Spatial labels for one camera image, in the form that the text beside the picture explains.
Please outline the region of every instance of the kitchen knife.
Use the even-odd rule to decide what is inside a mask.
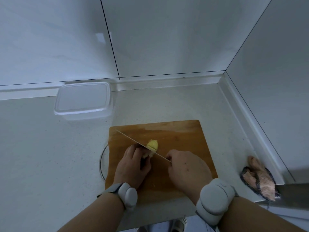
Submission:
[[[139,143],[138,141],[134,140],[133,138],[130,138],[129,136],[125,135],[124,133],[120,132],[119,130],[116,129],[116,131],[119,132],[119,133],[121,133],[122,135],[126,136],[127,138],[131,139],[132,141],[136,142],[137,144],[140,144],[141,146],[143,146],[144,148],[150,150],[151,152],[157,154],[157,155],[160,156],[161,158],[163,158],[163,159],[169,161],[167,158],[165,158],[165,157],[159,155],[157,152],[154,152],[153,150],[149,149],[148,147],[144,146],[143,144]]]

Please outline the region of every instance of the wooden cutting board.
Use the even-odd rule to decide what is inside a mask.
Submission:
[[[162,156],[166,156],[171,149],[191,151],[207,163],[213,178],[218,177],[198,120],[113,126],[109,129],[109,164],[105,182],[106,189],[113,183],[117,165],[122,159],[124,152],[130,145],[135,144],[132,140],[117,132],[116,129],[143,145],[146,145],[151,139],[157,140],[159,143],[157,153]],[[168,161],[160,156],[153,156],[151,159],[151,171],[137,190],[138,204],[184,196],[168,178],[169,164]]]

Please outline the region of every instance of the left hand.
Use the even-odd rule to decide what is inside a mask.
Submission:
[[[147,157],[145,166],[141,169],[141,158],[146,152],[148,152],[148,149],[138,147],[136,144],[128,147],[117,166],[114,184],[126,182],[130,187],[137,189],[151,169],[149,157]]]

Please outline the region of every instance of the white countertop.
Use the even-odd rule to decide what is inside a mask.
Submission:
[[[258,201],[240,180],[253,149],[217,84],[113,92],[114,115],[65,121],[55,97],[0,101],[0,227],[56,231],[96,199],[104,182],[98,166],[110,126],[198,119],[218,176],[239,195]],[[175,199],[137,207],[119,230],[193,215]]]

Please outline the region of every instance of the plastic container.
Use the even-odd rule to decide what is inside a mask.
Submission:
[[[54,113],[66,120],[84,120],[111,115],[113,101],[107,82],[67,84],[59,88]]]

